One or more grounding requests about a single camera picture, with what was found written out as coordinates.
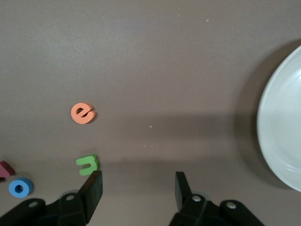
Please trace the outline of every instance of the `gray table surface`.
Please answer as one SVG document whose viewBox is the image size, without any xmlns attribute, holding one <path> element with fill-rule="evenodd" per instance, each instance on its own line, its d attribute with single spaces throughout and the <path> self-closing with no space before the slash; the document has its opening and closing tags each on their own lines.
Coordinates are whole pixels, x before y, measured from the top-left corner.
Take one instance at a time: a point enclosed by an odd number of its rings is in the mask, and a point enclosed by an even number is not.
<svg viewBox="0 0 301 226">
<path fill-rule="evenodd" d="M 256 114 L 277 66 L 301 45 L 300 0 L 1 0 L 0 215 L 34 183 L 47 204 L 79 189 L 95 153 L 103 197 L 91 226 L 167 226 L 174 174 L 244 203 L 267 226 L 298 226 L 301 194 L 262 157 Z M 76 124 L 72 106 L 97 112 Z"/>
</svg>

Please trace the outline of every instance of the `blue foam letter o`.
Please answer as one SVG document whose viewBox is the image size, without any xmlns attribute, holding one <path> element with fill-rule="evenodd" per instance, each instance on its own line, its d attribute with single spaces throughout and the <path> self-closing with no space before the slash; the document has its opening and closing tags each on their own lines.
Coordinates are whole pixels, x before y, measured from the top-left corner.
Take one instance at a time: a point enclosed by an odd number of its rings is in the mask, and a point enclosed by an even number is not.
<svg viewBox="0 0 301 226">
<path fill-rule="evenodd" d="M 18 178 L 10 183 L 8 190 L 12 196 L 24 198 L 28 196 L 33 189 L 32 182 L 27 178 Z"/>
</svg>

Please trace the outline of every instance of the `orange foam letter e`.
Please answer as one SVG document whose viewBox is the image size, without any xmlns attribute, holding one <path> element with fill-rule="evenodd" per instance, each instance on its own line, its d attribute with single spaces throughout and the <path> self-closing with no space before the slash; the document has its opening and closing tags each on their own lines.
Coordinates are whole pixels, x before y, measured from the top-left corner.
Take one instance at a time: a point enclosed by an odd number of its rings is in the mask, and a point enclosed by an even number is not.
<svg viewBox="0 0 301 226">
<path fill-rule="evenodd" d="M 71 117 L 78 124 L 86 124 L 96 115 L 96 112 L 92 109 L 92 106 L 88 103 L 78 103 L 71 109 Z"/>
</svg>

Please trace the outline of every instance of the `screw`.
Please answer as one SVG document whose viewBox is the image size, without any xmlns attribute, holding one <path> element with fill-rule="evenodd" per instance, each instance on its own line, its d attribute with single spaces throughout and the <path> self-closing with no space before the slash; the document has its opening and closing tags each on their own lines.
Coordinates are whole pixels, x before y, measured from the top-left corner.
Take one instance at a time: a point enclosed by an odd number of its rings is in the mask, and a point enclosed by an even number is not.
<svg viewBox="0 0 301 226">
<path fill-rule="evenodd" d="M 236 209 L 236 205 L 233 202 L 227 202 L 226 205 L 228 208 L 232 210 Z"/>
<path fill-rule="evenodd" d="M 199 197 L 198 195 L 194 195 L 194 196 L 192 197 L 192 199 L 193 199 L 193 201 L 195 201 L 195 202 L 200 202 L 200 201 L 201 201 L 201 197 Z"/>
<path fill-rule="evenodd" d="M 35 207 L 36 205 L 38 205 L 38 202 L 34 201 L 34 202 L 29 203 L 28 207 L 32 208 L 32 207 Z"/>
<path fill-rule="evenodd" d="M 72 200 L 72 199 L 74 199 L 74 195 L 72 195 L 72 194 L 71 194 L 71 195 L 68 195 L 67 198 L 66 198 L 67 201 L 70 201 L 70 200 Z"/>
</svg>

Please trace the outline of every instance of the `red foam piece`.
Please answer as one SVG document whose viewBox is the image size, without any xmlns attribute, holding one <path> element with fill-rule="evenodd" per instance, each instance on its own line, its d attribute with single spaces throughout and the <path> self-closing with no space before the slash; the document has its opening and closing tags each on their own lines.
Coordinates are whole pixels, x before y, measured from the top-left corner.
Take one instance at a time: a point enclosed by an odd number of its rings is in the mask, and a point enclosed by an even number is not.
<svg viewBox="0 0 301 226">
<path fill-rule="evenodd" d="M 1 178 L 8 178 L 15 173 L 14 169 L 6 161 L 0 161 L 0 182 Z"/>
</svg>

